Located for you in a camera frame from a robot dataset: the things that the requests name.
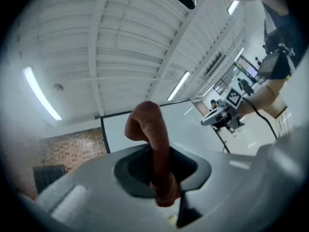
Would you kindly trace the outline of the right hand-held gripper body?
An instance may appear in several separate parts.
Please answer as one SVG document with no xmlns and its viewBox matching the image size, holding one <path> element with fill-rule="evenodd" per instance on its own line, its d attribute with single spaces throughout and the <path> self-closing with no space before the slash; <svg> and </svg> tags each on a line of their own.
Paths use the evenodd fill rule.
<svg viewBox="0 0 309 232">
<path fill-rule="evenodd" d="M 232 87 L 227 87 L 217 101 L 219 118 L 224 120 L 232 129 L 239 129 L 244 126 L 244 123 L 240 122 L 237 113 L 241 99 L 241 94 Z"/>
</svg>

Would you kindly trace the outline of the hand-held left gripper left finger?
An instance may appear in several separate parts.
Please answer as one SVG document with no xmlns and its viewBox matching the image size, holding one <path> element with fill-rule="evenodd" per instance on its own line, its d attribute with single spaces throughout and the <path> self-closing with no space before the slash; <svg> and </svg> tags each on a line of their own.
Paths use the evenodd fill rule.
<svg viewBox="0 0 309 232">
<path fill-rule="evenodd" d="M 174 232 L 171 208 L 128 195 L 114 177 L 118 160 L 140 149 L 94 158 L 66 174 L 40 194 L 36 218 L 53 232 Z"/>
</svg>

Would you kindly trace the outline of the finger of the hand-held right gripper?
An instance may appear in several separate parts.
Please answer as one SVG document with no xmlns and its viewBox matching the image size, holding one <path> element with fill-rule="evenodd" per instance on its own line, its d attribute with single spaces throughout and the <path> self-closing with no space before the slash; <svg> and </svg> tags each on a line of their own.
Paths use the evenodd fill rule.
<svg viewBox="0 0 309 232">
<path fill-rule="evenodd" d="M 210 111 L 202 120 L 202 126 L 213 125 L 223 121 L 225 118 L 228 118 L 226 108 L 217 107 Z"/>
</svg>

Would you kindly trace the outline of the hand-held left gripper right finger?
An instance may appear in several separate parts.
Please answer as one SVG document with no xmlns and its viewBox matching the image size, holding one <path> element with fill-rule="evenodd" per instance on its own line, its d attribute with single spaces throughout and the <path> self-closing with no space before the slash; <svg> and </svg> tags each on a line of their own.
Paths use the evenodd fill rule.
<svg viewBox="0 0 309 232">
<path fill-rule="evenodd" d="M 215 194 L 181 201 L 179 232 L 304 232 L 307 229 L 307 129 L 260 148 L 243 176 Z"/>
</svg>

